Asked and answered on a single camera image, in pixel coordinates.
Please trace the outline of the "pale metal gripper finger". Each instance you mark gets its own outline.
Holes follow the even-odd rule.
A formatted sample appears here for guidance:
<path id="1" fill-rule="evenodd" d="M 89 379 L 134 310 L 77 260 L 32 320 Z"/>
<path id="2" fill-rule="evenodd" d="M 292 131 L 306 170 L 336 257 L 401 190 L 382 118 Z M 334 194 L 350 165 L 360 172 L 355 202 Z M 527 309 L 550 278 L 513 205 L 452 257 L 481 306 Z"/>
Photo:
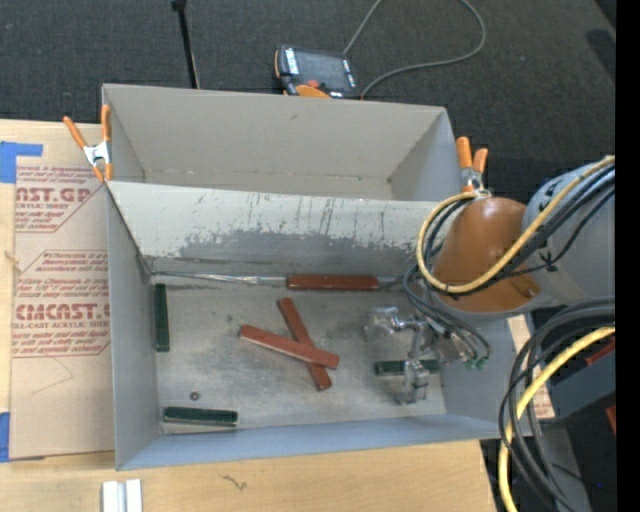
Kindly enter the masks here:
<path id="1" fill-rule="evenodd" d="M 374 342 L 383 336 L 391 336 L 402 330 L 399 310 L 396 306 L 378 306 L 368 313 L 364 326 L 367 342 Z"/>
<path id="2" fill-rule="evenodd" d="M 399 404 L 413 404 L 424 396 L 429 385 L 430 371 L 417 360 L 406 360 L 403 363 L 402 389 L 395 394 Z"/>

